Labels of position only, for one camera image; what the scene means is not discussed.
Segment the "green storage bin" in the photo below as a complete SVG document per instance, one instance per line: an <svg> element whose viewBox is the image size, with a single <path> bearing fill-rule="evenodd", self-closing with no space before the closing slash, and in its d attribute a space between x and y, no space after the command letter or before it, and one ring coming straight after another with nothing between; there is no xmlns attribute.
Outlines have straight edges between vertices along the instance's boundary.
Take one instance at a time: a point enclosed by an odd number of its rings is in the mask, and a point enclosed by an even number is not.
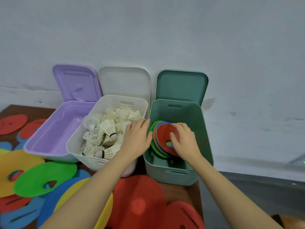
<svg viewBox="0 0 305 229"><path fill-rule="evenodd" d="M207 76L203 73L168 70L161 72L158 76L157 100L151 105L149 128L156 121L186 123L195 133L201 154L213 165L204 117L202 109L198 105L202 103L207 83ZM184 92L188 90L185 87L193 87L191 92L193 97L190 92L183 94L183 87ZM166 100L158 99L160 94ZM196 171L181 158L168 160L158 158L154 155L151 147L143 156L147 174L157 182L189 186L198 180Z"/></svg>

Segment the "yellow foam disc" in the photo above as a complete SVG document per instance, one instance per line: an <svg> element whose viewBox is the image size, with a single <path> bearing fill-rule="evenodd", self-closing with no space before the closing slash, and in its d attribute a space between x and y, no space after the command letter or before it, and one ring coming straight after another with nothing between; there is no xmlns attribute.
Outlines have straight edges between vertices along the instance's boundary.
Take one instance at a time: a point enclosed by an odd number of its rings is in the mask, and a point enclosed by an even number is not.
<svg viewBox="0 0 305 229"><path fill-rule="evenodd" d="M1 155L0 158L0 198L14 194L14 184L9 180L9 175L17 170L24 172L44 163L41 156L27 154L23 150L14 150Z"/></svg>
<svg viewBox="0 0 305 229"><path fill-rule="evenodd" d="M88 181L88 179L89 178L82 179L82 180L78 181L77 183L75 183L73 186L71 186L69 189L67 189L67 191L63 194L63 196L61 196L58 203L56 204L54 212L59 207L61 207L72 195L74 195L76 193L76 191L78 191L86 183L86 181ZM99 218L97 220L97 223L96 223L94 229L105 228L105 226L110 218L110 215L111 215L112 205L113 205L113 195L111 193L101 215L99 216Z"/></svg>
<svg viewBox="0 0 305 229"><path fill-rule="evenodd" d="M2 154L6 154L7 152L9 152L10 150L7 149L0 149L0 155Z"/></svg>

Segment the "forearm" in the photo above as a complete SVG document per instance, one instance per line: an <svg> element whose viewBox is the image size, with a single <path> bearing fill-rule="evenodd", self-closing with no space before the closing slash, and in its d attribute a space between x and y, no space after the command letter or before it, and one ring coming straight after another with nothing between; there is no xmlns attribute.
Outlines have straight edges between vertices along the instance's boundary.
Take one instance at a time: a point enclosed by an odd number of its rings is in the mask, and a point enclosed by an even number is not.
<svg viewBox="0 0 305 229"><path fill-rule="evenodd" d="M207 186L231 228L281 228L262 209L219 173L204 157L198 156L189 163Z"/></svg>
<svg viewBox="0 0 305 229"><path fill-rule="evenodd" d="M131 163L120 151L98 170L41 229L94 228L117 181Z"/></svg>

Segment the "purple lid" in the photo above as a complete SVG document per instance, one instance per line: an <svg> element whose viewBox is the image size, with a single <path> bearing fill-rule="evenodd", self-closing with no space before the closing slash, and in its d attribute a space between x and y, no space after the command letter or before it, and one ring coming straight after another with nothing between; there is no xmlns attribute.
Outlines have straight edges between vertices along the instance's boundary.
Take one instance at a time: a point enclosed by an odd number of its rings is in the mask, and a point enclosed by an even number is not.
<svg viewBox="0 0 305 229"><path fill-rule="evenodd" d="M65 101L97 102L103 96L97 73L88 66L58 64L53 74Z"/></svg>

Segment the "purple storage bin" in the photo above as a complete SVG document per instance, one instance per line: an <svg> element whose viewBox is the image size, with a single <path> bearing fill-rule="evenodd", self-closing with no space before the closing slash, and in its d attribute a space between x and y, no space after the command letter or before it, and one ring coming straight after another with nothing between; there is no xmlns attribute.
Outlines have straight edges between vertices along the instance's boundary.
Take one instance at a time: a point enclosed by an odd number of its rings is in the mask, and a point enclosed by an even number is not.
<svg viewBox="0 0 305 229"><path fill-rule="evenodd" d="M66 101L24 145L25 152L47 159L78 162L66 149L66 143L103 96L97 73L90 67L59 64L53 74Z"/></svg>

